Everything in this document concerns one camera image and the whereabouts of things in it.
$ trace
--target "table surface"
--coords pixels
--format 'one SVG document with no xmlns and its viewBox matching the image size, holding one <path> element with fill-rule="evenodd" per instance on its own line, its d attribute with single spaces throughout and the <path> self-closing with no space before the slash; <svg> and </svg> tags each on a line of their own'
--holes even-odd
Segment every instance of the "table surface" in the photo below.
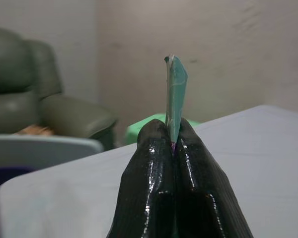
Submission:
<svg viewBox="0 0 298 238">
<path fill-rule="evenodd" d="M 258 106 L 195 127 L 226 172 L 254 237 L 298 238 L 298 113 Z M 136 145 L 0 187 L 3 238 L 104 238 Z"/>
</svg>

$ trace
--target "black glossy object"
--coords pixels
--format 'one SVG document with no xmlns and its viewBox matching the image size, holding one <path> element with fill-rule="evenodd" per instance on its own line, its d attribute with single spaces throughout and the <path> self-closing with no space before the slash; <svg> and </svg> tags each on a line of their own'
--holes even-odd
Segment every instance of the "black glossy object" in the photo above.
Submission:
<svg viewBox="0 0 298 238">
<path fill-rule="evenodd" d="M 179 237 L 252 238 L 226 174 L 185 119 L 175 160 Z"/>
<path fill-rule="evenodd" d="M 138 135 L 137 150 L 121 177 L 107 238 L 169 238 L 174 221 L 171 141 L 159 120 Z"/>
</svg>

